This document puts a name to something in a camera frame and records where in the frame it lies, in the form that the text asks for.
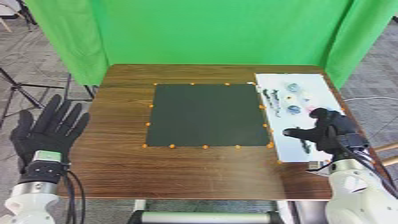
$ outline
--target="white board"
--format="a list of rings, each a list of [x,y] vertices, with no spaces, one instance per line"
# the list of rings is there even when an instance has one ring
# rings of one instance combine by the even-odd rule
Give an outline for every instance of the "white board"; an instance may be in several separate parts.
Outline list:
[[[257,80],[257,92],[260,100],[266,105],[266,117],[269,122],[269,128],[273,130],[273,144],[276,149],[276,157],[282,162],[308,162],[330,160],[330,155],[319,152],[314,148],[314,144],[307,141],[310,152],[305,153],[301,148],[301,142],[298,139],[282,135],[285,128],[308,129],[314,127],[314,119],[308,118],[308,112],[312,108],[323,107],[328,110],[340,111],[340,106],[333,98],[324,79],[321,74],[255,74]],[[287,90],[287,85],[296,83],[299,87],[298,92]],[[269,106],[262,90],[267,90],[267,95],[276,90],[280,112],[278,117],[275,114],[275,102],[271,97]],[[299,113],[291,114],[287,112],[287,106],[298,105]]]

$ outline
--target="floor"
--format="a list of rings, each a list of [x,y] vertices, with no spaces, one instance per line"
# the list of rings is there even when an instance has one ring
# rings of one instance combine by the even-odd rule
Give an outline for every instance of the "floor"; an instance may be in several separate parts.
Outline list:
[[[19,82],[63,86],[67,70],[54,54],[51,45],[38,29],[26,30],[22,21],[6,20],[12,33],[0,26],[0,66]],[[363,97],[398,97],[398,23],[388,24],[365,58],[351,74],[340,94],[356,121],[360,123],[372,146],[398,141],[398,100],[394,99],[353,99]],[[0,81],[0,108],[5,106],[6,83]],[[45,102],[49,96],[60,90],[29,88],[29,93]],[[70,86],[70,98],[86,99],[88,95],[81,86]],[[10,105],[10,114],[29,107],[19,95]],[[0,203],[8,197],[8,190],[15,184],[15,156],[8,142],[8,132],[15,126],[17,116],[5,120],[0,132]],[[398,155],[398,150],[379,153],[379,157]],[[387,168],[398,184],[398,166]],[[99,200],[86,202],[86,223],[125,223],[132,200]],[[60,200],[52,208],[52,216],[61,223],[65,201]],[[275,204],[266,201],[148,201],[152,211],[212,211],[212,212],[264,212],[273,210]],[[0,206],[0,216],[6,210]]]

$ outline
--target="green screen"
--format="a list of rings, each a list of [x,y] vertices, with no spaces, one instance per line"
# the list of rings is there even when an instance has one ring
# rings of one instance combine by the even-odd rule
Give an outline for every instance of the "green screen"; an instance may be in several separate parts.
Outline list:
[[[282,64],[321,66],[340,87],[398,10],[395,0],[26,2],[79,84],[111,64]]]

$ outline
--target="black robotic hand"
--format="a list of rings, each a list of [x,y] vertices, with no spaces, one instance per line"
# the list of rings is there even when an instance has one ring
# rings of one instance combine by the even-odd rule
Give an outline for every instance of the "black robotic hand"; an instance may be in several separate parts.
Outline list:
[[[349,137],[349,140],[355,139],[349,144],[360,144],[360,146],[367,147],[367,141],[358,135],[355,123],[337,111],[317,108],[312,110],[308,117],[317,119],[314,128],[308,130],[289,128],[282,132],[285,136],[314,142],[317,151],[333,156],[342,153],[339,136],[355,136],[355,138]]]
[[[20,172],[31,162],[36,150],[60,152],[61,163],[68,163],[68,150],[88,123],[88,113],[79,117],[81,104],[76,104],[67,114],[70,101],[65,101],[61,105],[60,101],[61,98],[54,95],[35,122],[31,113],[26,110],[19,112],[19,121],[10,133],[10,142],[19,156]]]

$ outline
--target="wooden tabletop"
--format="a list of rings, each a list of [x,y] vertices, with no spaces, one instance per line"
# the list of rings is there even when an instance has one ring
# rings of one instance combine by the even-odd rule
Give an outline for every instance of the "wooden tabletop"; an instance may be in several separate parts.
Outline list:
[[[90,123],[70,150],[86,197],[136,199],[330,198],[324,177],[305,163],[276,164],[266,147],[141,148],[154,83],[243,84],[253,73],[323,74],[314,66],[113,65],[90,106]],[[351,116],[324,77],[335,99]]]

